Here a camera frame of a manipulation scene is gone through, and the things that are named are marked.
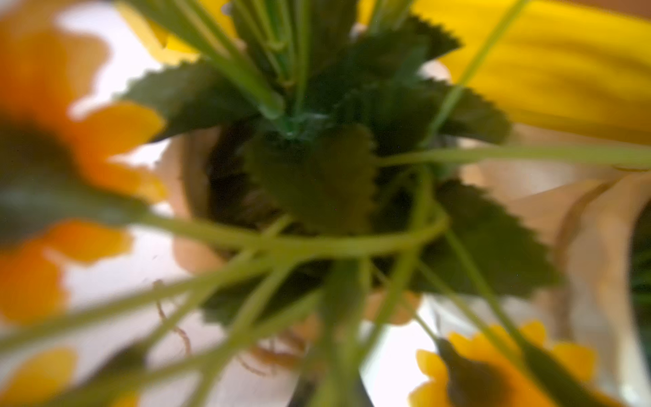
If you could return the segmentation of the shelf sunflower pot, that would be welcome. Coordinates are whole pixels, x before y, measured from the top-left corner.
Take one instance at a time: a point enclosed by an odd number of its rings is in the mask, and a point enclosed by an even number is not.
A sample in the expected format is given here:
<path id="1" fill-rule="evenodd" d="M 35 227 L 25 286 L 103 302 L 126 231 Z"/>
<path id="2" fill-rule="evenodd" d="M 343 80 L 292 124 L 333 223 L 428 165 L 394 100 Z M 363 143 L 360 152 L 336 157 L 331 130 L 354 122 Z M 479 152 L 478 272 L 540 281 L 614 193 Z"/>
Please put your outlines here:
<path id="1" fill-rule="evenodd" d="M 650 404 L 650 373 L 629 288 L 635 224 L 650 202 L 650 173 L 579 181 L 505 207 L 552 249 L 566 285 L 534 305 L 555 339 L 598 355 L 597 383 L 629 406 Z"/>
<path id="2" fill-rule="evenodd" d="M 129 406 L 181 373 L 203 406 L 227 361 L 307 317 L 322 371 L 313 401 L 346 406 L 379 331 L 353 338 L 363 302 L 378 323 L 405 294 L 526 297 L 559 284 L 548 251 L 455 171 L 462 162 L 571 158 L 506 146 L 513 119 L 650 139 L 650 24 L 542 1 L 134 1 L 158 37 L 195 52 L 82 119 L 72 105 L 106 55 L 57 18 L 70 1 L 1 13 L 1 351 L 106 322 L 154 291 L 64 315 L 56 254 L 93 263 L 131 226 L 230 254 L 183 295 L 226 341 L 155 371 L 166 322 L 70 386 L 67 353 L 15 380 L 6 406 Z"/>

